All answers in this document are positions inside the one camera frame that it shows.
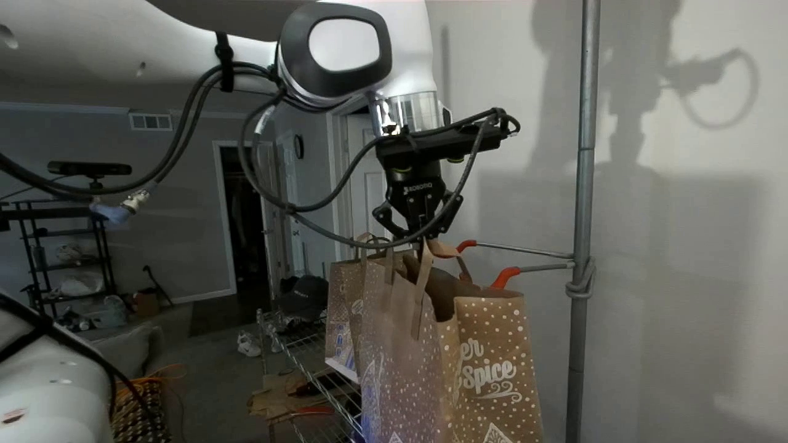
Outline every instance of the brown paper bag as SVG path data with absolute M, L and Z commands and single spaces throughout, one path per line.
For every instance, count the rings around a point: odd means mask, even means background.
M 366 440 L 542 440 L 521 295 L 467 286 L 426 251 L 415 280 L 366 265 L 361 328 Z
M 361 305 L 364 305 L 364 269 L 366 260 L 383 263 L 383 253 L 366 259 L 360 251 L 354 260 L 336 260 L 330 265 L 327 279 L 327 307 L 325 307 L 325 364 L 360 385 L 360 335 L 361 335 Z

